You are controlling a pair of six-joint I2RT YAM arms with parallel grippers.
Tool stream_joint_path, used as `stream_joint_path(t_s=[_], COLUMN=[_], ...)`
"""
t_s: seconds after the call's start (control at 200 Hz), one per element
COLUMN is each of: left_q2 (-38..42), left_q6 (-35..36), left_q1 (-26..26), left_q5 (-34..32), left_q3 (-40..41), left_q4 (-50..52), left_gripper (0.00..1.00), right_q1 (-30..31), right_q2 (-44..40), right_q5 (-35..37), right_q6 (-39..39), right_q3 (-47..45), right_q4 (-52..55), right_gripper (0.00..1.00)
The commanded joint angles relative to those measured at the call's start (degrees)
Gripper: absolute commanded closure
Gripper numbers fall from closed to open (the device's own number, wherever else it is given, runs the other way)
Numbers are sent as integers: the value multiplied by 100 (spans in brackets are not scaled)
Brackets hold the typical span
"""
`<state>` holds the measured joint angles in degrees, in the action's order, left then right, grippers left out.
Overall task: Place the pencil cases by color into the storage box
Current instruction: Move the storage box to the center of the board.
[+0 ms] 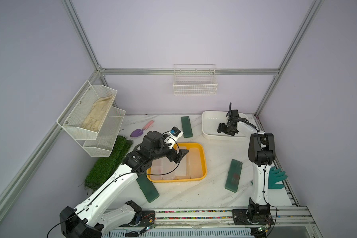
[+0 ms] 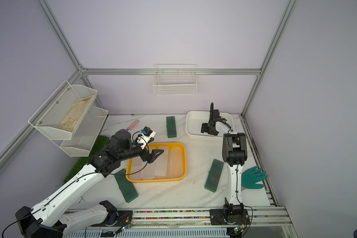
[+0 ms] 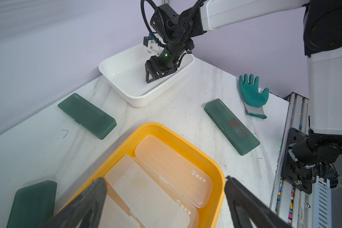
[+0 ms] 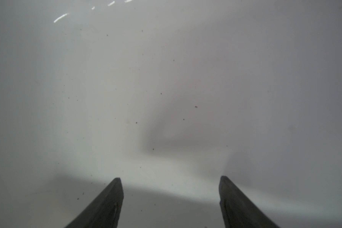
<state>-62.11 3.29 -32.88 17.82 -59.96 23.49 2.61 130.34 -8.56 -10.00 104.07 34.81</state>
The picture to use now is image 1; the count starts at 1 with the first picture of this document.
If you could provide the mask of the yellow plastic tray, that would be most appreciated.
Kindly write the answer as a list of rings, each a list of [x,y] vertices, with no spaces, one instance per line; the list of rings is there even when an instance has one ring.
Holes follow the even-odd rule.
[[[147,178],[154,183],[189,182],[202,180],[207,175],[207,166],[203,146],[199,143],[179,143],[180,149],[187,149],[180,164],[162,158],[153,161],[147,171]]]

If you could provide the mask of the green pencil case back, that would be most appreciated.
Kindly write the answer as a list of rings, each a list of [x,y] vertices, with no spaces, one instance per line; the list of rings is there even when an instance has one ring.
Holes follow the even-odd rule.
[[[193,132],[189,116],[181,117],[181,125],[184,138],[192,138]]]

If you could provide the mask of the white plastic storage box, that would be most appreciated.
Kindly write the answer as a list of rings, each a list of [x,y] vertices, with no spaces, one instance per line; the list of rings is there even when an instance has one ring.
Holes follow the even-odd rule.
[[[223,111],[205,111],[202,113],[202,133],[206,139],[224,141],[244,141],[250,139],[251,134],[257,133],[256,126],[249,121],[248,116],[239,113],[237,118],[242,122],[235,122],[228,126],[229,116]]]

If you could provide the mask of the clear pencil case pink pen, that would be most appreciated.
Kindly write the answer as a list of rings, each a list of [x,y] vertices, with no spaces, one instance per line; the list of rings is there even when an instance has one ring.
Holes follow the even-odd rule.
[[[163,162],[162,159],[154,160],[150,170],[150,178],[151,180],[161,180],[162,179],[162,169]]]

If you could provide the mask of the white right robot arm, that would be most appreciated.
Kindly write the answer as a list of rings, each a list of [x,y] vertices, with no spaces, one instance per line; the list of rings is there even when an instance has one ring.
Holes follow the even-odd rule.
[[[269,172],[276,159],[274,135],[259,130],[248,119],[239,116],[238,110],[233,110],[229,105],[226,122],[218,125],[217,132],[229,136],[239,133],[238,124],[245,124],[252,128],[248,148],[248,158],[253,168],[253,191],[249,199],[246,212],[247,222],[257,225],[267,220],[270,213],[268,198]]]

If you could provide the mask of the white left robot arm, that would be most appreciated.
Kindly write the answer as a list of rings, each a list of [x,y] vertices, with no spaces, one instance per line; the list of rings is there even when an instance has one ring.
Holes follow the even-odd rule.
[[[146,173],[154,160],[167,158],[179,164],[189,153],[177,144],[182,136],[183,132],[177,127],[164,133],[148,132],[142,143],[125,156],[117,170],[90,197],[74,208],[67,206],[60,213],[62,235],[100,238],[122,225],[138,226],[142,222],[142,208],[132,200],[112,212],[107,209],[127,186]]]

